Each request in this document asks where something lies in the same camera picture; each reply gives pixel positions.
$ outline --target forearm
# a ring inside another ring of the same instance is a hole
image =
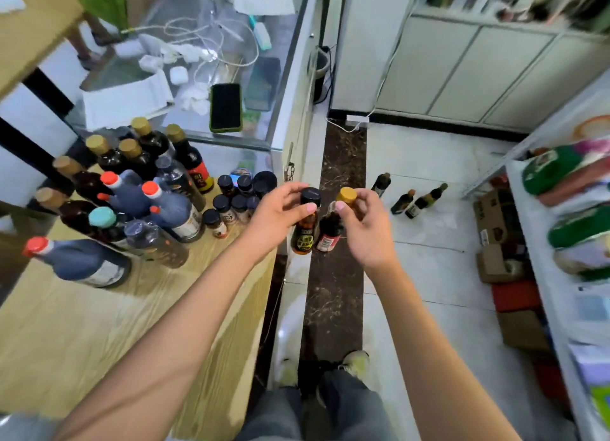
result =
[[[256,257],[243,237],[227,247],[72,411],[54,441],[164,439]]]
[[[451,347],[398,261],[367,274],[392,331],[422,440],[520,439]]]

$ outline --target person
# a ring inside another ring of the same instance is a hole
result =
[[[121,42],[121,39],[118,36],[113,36],[98,18],[88,12],[85,12],[83,18],[88,23],[93,40],[98,46],[106,47]],[[82,39],[79,27],[72,28],[66,35],[66,39],[76,51],[81,67],[87,71],[93,70],[99,62],[100,55],[89,50],[85,40]]]
[[[306,186],[289,182],[263,198],[247,228],[59,424],[53,441],[160,441],[168,435],[244,278],[295,222],[315,212],[313,203],[298,205]],[[357,195],[362,220],[343,202],[337,209],[349,249],[384,307],[422,440],[518,440],[401,269],[379,197],[367,189]],[[362,383],[368,365],[364,351],[352,352],[322,377],[317,393],[335,439],[397,439],[379,395]],[[296,383],[296,365],[288,362],[235,441],[302,439]]]

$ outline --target phone screen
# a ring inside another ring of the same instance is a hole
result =
[[[210,128],[213,130],[240,129],[241,91],[237,83],[212,85]]]

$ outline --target black baseboard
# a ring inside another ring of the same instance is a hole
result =
[[[351,110],[339,110],[332,108],[328,112],[328,118],[345,121],[347,115],[366,116],[368,112],[352,112]],[[388,113],[373,113],[369,117],[372,123],[383,123],[411,128],[430,129],[443,131],[445,133],[463,134],[466,136],[477,136],[482,138],[499,139],[500,141],[521,142],[527,134],[515,133],[515,131],[485,128],[481,126],[469,126],[444,121],[434,121],[421,118],[410,118],[407,116],[391,115]]]

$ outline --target wooden table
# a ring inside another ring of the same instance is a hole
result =
[[[218,186],[206,195],[207,207]],[[135,261],[127,283],[104,290],[62,281],[32,260],[0,307],[0,412],[63,418],[241,232],[206,230],[179,269]],[[82,238],[57,221],[50,238]],[[231,440],[243,422],[275,251],[250,272],[174,424],[172,435]]]
[[[60,44],[84,13],[78,0],[23,0],[26,9],[0,15],[0,98]]]

